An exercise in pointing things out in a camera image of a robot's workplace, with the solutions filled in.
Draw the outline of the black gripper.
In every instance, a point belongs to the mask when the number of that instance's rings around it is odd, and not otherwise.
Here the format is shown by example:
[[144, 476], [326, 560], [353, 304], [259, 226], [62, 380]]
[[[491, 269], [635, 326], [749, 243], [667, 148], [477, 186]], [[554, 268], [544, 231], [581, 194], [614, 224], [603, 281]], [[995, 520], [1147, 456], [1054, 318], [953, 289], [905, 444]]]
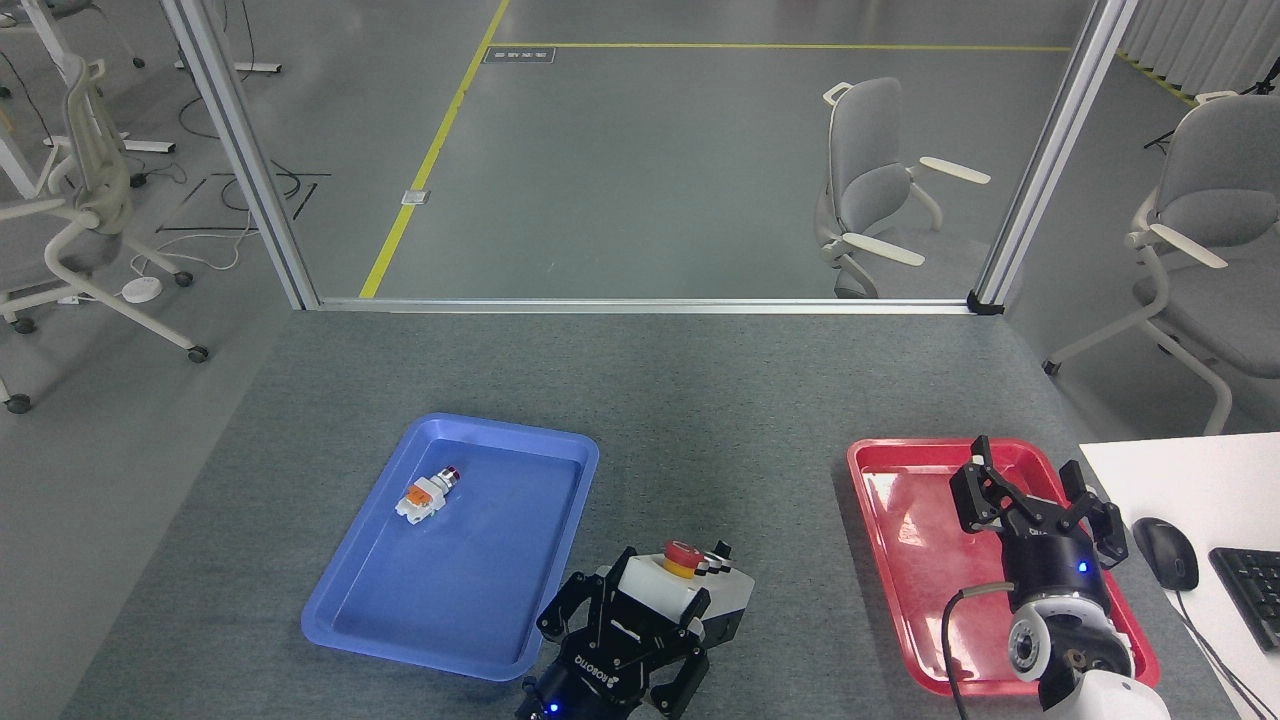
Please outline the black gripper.
[[[613, 574], [573, 573], [538, 615], [536, 630], [559, 646], [559, 653], [538, 679], [524, 682], [517, 719], [627, 719], [645, 698], [663, 717], [681, 717], [705, 676], [709, 661], [691, 629], [710, 607], [710, 593], [699, 589], [678, 620], [667, 623], [648, 652], [621, 657], [620, 666], [598, 667], [589, 651], [602, 637], [600, 623]], [[675, 678], [655, 684], [652, 674], [678, 664]]]
[[[1053, 524], [1062, 533], [1075, 529], [1068, 536], [1027, 534], [1039, 525], [1039, 512], [995, 469], [988, 436], [974, 439], [970, 460], [955, 471], [948, 487], [964, 532], [993, 529], [996, 521], [1005, 529], [998, 537], [1005, 580], [1014, 584], [1007, 593], [1012, 612], [1039, 597], [1073, 593], [1110, 612], [1102, 569], [1111, 570], [1129, 557], [1123, 515], [1116, 503], [1103, 501], [1085, 483], [1076, 460], [1066, 461], [1059, 478], [1070, 503]], [[1094, 546], [1076, 528], [1080, 520], [1088, 521]]]

